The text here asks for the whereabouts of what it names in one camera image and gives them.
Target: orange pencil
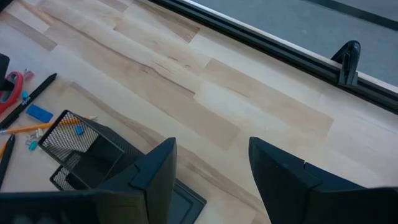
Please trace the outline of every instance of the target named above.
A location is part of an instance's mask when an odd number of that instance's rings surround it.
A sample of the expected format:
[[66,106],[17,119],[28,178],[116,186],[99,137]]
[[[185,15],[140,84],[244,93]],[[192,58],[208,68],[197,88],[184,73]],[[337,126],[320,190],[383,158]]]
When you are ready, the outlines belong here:
[[[87,117],[87,119],[95,119],[96,116],[89,116]],[[69,120],[64,120],[61,121],[60,124],[77,124],[79,123],[80,120],[77,118],[72,118]],[[12,129],[3,129],[0,130],[0,134],[15,134],[15,133],[20,133],[20,132],[27,132],[27,131],[33,131],[36,129],[44,129],[44,128],[49,128],[51,127],[51,125],[53,125],[54,122],[49,122],[49,123],[45,123],[45,124],[36,124],[36,125],[32,125],[32,126],[26,126],[26,127],[21,127],[21,128],[12,128]]]

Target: blue pushpin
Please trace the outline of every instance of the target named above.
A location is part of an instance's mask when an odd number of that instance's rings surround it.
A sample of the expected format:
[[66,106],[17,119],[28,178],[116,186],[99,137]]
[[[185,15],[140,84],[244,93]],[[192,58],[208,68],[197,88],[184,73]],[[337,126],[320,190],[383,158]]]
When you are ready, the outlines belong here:
[[76,125],[75,126],[75,132],[76,132],[77,135],[82,135],[82,134],[84,134],[85,130],[80,125]]
[[26,100],[28,98],[29,94],[27,94],[26,90],[22,91],[22,99]]
[[37,147],[37,141],[32,141],[29,145],[29,151],[34,151]]

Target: black pen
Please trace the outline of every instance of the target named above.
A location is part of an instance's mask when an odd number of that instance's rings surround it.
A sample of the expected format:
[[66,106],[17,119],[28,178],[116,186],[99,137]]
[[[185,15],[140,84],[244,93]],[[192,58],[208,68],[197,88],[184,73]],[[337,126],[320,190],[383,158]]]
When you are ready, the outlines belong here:
[[3,121],[0,122],[0,129],[8,128],[19,117],[19,114],[34,101],[54,80],[57,76],[56,73],[47,77],[42,84],[39,85],[20,105],[15,108]]
[[7,140],[6,149],[4,150],[4,155],[0,162],[0,189],[2,186],[2,182],[4,180],[4,176],[6,175],[8,162],[10,161],[12,150],[14,149],[15,144],[15,134],[12,134],[10,138]]

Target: wooden desk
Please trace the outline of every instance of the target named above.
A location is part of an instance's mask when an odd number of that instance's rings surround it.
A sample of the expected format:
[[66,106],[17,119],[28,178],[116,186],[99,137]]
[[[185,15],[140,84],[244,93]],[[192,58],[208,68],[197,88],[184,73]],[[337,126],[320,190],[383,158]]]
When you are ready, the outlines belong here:
[[[15,0],[0,52],[35,72],[28,91],[58,73],[34,102],[53,119],[96,115],[143,152],[176,137],[177,177],[208,201],[197,223],[269,223],[249,136],[365,187],[398,185],[398,116],[150,2]],[[26,135],[2,191],[56,190],[58,164]]]

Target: blue eraser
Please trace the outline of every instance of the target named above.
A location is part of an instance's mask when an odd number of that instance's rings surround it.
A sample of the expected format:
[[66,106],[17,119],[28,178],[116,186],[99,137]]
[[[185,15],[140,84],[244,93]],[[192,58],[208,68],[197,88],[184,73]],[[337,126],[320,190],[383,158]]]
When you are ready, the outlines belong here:
[[52,113],[34,105],[34,104],[29,106],[26,113],[31,115],[32,117],[38,119],[39,121],[41,121],[43,123],[48,123],[53,116]]

